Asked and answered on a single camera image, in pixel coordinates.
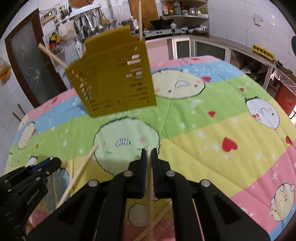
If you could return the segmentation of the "wooden chopstick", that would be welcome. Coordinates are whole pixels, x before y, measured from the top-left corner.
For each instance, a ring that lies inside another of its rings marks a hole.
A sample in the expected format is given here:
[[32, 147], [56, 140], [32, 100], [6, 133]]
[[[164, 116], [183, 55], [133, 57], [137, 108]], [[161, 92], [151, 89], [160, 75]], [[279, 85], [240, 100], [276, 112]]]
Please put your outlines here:
[[154, 198], [154, 188], [153, 188], [153, 173], [152, 173], [152, 147], [147, 146], [147, 240], [154, 240], [154, 231], [152, 223], [154, 221], [154, 210], [153, 210], [153, 198]]
[[138, 21], [139, 21], [139, 41], [141, 42], [143, 39], [142, 36], [142, 1], [138, 1]]
[[75, 173], [73, 179], [70, 181], [69, 186], [67, 187], [67, 189], [65, 190], [65, 192], [63, 193], [60, 201], [57, 204], [57, 208], [59, 208], [65, 201], [66, 198], [69, 196], [72, 188], [74, 187], [74, 185], [76, 184], [76, 182], [79, 180], [81, 174], [83, 173], [84, 169], [86, 168], [86, 166], [88, 165], [89, 160], [91, 159], [91, 157], [94, 155], [95, 151], [98, 148], [98, 144], [95, 144], [92, 149], [90, 150], [90, 152], [88, 153], [88, 155], [85, 157], [85, 159], [83, 160], [80, 168], [77, 170], [77, 172]]
[[45, 53], [47, 56], [51, 57], [54, 61], [56, 61], [59, 65], [61, 65], [64, 69], [68, 68], [68, 65], [62, 61], [58, 56], [53, 54], [49, 49], [47, 49], [42, 43], [38, 44], [38, 48]]

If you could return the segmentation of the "kitchen counter cabinets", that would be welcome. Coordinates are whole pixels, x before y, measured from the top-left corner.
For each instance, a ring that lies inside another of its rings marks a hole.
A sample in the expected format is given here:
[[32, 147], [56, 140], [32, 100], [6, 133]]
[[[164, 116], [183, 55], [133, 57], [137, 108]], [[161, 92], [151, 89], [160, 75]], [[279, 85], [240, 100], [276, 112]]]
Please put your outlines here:
[[149, 55], [161, 53], [161, 60], [173, 60], [180, 57], [211, 55], [224, 60], [239, 69], [248, 69], [251, 76], [265, 90], [270, 83], [271, 74], [276, 65], [251, 48], [219, 37], [208, 38], [189, 34], [160, 35], [146, 38]]

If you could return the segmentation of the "hanging snack bag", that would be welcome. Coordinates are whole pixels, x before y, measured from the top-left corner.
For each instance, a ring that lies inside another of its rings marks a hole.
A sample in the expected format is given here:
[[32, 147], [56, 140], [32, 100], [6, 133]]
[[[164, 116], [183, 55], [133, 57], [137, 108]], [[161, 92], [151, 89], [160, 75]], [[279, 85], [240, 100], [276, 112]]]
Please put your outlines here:
[[1, 85], [6, 83], [11, 75], [11, 66], [1, 57], [0, 60], [0, 81]]

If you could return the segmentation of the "red cabinet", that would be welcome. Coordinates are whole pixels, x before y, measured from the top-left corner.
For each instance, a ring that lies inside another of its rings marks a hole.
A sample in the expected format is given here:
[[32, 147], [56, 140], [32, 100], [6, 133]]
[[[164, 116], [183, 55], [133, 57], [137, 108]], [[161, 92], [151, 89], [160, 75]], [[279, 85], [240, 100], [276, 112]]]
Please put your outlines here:
[[289, 116], [296, 104], [296, 97], [286, 86], [279, 82], [279, 88], [275, 96], [276, 102], [283, 111]]

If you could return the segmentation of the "yellow perforated utensil holder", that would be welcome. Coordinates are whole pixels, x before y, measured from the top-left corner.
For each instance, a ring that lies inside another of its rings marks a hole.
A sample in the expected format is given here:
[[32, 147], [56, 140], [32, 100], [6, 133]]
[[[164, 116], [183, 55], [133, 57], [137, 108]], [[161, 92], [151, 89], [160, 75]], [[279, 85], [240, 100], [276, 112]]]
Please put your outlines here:
[[87, 39], [85, 48], [65, 72], [92, 118], [157, 104], [145, 41], [128, 26]]

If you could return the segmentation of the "white soap bottle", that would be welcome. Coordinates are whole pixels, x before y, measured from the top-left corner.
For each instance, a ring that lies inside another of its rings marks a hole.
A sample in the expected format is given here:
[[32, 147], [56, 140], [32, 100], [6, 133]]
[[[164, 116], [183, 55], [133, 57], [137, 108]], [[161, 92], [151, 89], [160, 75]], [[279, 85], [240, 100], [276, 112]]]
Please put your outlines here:
[[78, 57], [79, 58], [82, 58], [85, 50], [84, 50], [84, 44], [82, 44], [80, 41], [76, 41], [76, 45], [75, 45], [75, 48], [76, 48], [76, 51], [77, 51], [77, 54], [78, 54]]

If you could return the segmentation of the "gas stove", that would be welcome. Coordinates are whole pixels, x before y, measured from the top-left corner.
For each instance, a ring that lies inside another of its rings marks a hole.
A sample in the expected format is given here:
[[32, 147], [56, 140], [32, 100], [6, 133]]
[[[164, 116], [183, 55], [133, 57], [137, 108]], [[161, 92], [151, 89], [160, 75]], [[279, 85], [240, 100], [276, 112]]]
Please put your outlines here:
[[181, 29], [163, 29], [163, 30], [145, 30], [142, 33], [142, 37], [147, 38], [158, 38], [163, 36], [171, 36], [174, 34], [181, 34]]

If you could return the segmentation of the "steel cooking pot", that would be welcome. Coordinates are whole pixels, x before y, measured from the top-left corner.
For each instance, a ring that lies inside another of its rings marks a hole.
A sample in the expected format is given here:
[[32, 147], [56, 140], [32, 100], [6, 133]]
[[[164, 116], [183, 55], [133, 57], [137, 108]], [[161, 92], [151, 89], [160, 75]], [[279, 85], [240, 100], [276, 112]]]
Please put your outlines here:
[[139, 20], [135, 18], [128, 18], [121, 22], [122, 26], [129, 26], [129, 29], [132, 32], [139, 31]]

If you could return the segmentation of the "black wok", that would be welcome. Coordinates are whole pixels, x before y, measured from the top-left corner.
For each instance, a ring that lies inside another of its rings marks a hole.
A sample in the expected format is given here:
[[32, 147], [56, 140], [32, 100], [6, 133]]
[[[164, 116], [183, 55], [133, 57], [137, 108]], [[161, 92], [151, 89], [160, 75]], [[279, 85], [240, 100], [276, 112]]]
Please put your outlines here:
[[157, 19], [152, 20], [149, 23], [154, 27], [155, 30], [170, 29], [171, 24], [174, 22], [173, 19]]

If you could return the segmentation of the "corner shelf with bottles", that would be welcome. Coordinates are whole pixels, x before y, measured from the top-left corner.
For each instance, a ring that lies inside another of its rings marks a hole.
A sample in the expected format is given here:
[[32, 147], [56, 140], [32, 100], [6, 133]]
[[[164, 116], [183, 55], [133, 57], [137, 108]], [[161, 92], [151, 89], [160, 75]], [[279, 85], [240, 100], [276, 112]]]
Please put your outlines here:
[[161, 16], [172, 19], [173, 26], [184, 34], [209, 37], [210, 17], [208, 1], [158, 1], [161, 8]]

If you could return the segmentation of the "wooden cutting board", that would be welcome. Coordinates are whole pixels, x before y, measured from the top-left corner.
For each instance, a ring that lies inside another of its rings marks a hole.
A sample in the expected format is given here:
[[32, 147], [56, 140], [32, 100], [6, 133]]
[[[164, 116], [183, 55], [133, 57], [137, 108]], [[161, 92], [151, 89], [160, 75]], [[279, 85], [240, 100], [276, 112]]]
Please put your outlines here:
[[[128, 2], [132, 16], [138, 18], [138, 0], [129, 0]], [[142, 21], [146, 27], [151, 25], [150, 21], [159, 18], [155, 0], [141, 0], [141, 7]]]

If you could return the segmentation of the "wall electric switch box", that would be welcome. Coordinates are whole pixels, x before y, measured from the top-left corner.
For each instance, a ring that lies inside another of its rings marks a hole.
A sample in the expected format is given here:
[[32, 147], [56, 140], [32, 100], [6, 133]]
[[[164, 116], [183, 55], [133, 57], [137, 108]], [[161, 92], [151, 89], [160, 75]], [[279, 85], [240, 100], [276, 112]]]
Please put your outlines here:
[[41, 16], [41, 23], [44, 25], [45, 23], [55, 19], [56, 15], [57, 15], [56, 9], [50, 10], [49, 12]]

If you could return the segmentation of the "white utensil wall rack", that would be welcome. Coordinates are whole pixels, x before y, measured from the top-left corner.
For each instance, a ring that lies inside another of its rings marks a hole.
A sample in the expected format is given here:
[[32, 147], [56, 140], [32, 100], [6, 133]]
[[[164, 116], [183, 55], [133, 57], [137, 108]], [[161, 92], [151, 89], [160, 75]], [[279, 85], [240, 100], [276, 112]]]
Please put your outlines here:
[[55, 25], [61, 39], [74, 37], [79, 42], [109, 29], [99, 3], [75, 9]]

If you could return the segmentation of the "green round wall board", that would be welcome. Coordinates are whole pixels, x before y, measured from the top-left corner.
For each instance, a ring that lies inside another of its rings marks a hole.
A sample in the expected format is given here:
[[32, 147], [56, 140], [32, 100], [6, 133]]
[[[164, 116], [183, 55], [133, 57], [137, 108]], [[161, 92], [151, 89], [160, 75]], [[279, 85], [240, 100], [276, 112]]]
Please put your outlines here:
[[296, 36], [292, 37], [291, 46], [292, 46], [292, 50], [293, 50], [294, 54], [296, 55]]

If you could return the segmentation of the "wall power socket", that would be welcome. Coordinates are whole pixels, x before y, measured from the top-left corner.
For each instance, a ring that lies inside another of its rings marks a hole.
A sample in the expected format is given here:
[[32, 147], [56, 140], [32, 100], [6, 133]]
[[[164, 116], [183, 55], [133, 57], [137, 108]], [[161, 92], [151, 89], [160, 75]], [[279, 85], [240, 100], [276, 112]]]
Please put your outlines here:
[[263, 23], [263, 18], [262, 16], [260, 15], [257, 15], [257, 14], [253, 14], [253, 20], [254, 20], [254, 24], [256, 26], [261, 26], [261, 24]]

